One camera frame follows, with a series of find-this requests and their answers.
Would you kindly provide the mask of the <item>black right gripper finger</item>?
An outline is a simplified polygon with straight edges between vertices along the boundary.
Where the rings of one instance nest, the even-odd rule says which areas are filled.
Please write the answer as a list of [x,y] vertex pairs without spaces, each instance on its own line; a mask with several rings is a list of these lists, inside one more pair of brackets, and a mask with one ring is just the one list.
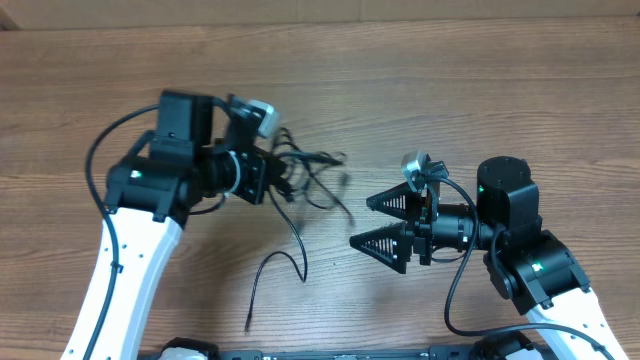
[[378,260],[399,274],[406,273],[413,243],[414,234],[404,222],[353,235],[349,239],[353,249]]
[[366,199],[366,206],[372,211],[408,220],[415,205],[415,193],[407,182],[396,185]]

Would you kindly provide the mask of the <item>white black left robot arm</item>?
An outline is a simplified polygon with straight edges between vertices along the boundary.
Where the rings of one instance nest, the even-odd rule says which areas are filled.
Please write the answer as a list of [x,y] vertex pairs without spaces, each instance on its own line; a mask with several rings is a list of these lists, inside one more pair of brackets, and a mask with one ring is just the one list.
[[189,217],[205,198],[235,195],[258,205],[279,186],[284,163],[256,146],[277,129],[275,108],[255,99],[165,90],[157,103],[111,124],[154,111],[144,132],[107,174],[99,195],[91,146],[84,171],[102,217],[100,250],[65,359],[134,359],[164,269]]

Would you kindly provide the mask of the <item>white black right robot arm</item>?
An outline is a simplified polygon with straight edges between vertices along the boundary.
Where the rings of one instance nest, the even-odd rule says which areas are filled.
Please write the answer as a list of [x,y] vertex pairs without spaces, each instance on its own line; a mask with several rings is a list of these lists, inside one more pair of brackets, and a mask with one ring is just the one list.
[[412,256],[423,266],[454,249],[464,262],[483,252],[490,281],[526,323],[462,330],[471,346],[430,348],[431,359],[623,359],[590,279],[539,214],[539,188],[527,162],[509,156],[482,162],[475,198],[452,181],[445,164],[426,154],[405,157],[405,182],[369,197],[366,205],[397,223],[354,235],[352,248],[403,274]]

